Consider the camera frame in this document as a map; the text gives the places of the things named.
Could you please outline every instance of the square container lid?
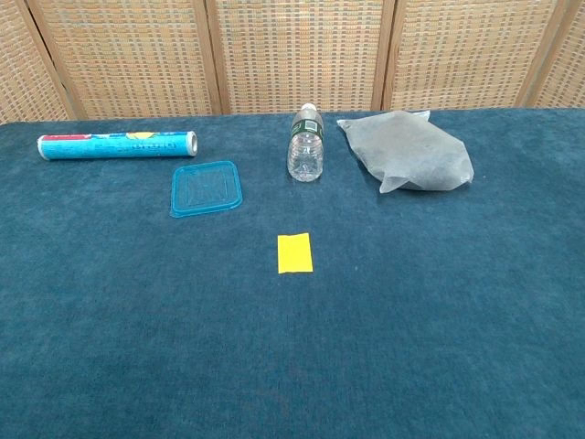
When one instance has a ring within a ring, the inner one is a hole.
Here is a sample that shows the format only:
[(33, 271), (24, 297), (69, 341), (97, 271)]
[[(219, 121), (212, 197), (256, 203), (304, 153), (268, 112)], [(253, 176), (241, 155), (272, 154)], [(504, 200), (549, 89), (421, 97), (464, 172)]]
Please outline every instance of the square container lid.
[(173, 174), (172, 217), (234, 209), (241, 201), (238, 169), (232, 162), (183, 166)]

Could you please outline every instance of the water bottle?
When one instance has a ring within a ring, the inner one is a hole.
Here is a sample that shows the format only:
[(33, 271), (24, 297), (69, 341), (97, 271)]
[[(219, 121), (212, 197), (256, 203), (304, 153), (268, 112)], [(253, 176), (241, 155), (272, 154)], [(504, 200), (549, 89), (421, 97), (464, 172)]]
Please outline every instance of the water bottle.
[(313, 181), (323, 172), (323, 119), (312, 103), (292, 121), (287, 167), (299, 181)]

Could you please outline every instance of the plastic wrap roll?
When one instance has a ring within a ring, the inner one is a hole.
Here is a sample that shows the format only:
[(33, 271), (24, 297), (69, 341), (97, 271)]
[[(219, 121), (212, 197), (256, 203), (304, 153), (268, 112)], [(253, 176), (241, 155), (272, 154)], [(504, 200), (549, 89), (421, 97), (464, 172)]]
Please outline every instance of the plastic wrap roll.
[(46, 160), (195, 155), (197, 136), (193, 131), (41, 135), (37, 146)]

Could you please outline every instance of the yellow paper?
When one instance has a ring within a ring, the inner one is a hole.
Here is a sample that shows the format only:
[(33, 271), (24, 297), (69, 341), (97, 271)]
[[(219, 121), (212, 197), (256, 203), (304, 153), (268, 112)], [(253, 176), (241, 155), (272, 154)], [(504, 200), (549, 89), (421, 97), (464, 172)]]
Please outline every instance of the yellow paper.
[(278, 273), (312, 273), (309, 234), (278, 236)]

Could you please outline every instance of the green bottle label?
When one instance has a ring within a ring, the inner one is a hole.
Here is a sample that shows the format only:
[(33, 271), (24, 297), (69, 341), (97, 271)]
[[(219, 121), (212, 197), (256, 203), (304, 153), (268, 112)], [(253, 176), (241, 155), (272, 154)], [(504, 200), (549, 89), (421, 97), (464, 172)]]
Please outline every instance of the green bottle label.
[(291, 138), (298, 133), (312, 133), (317, 134), (323, 140), (323, 126), (312, 119), (302, 119), (291, 128)]

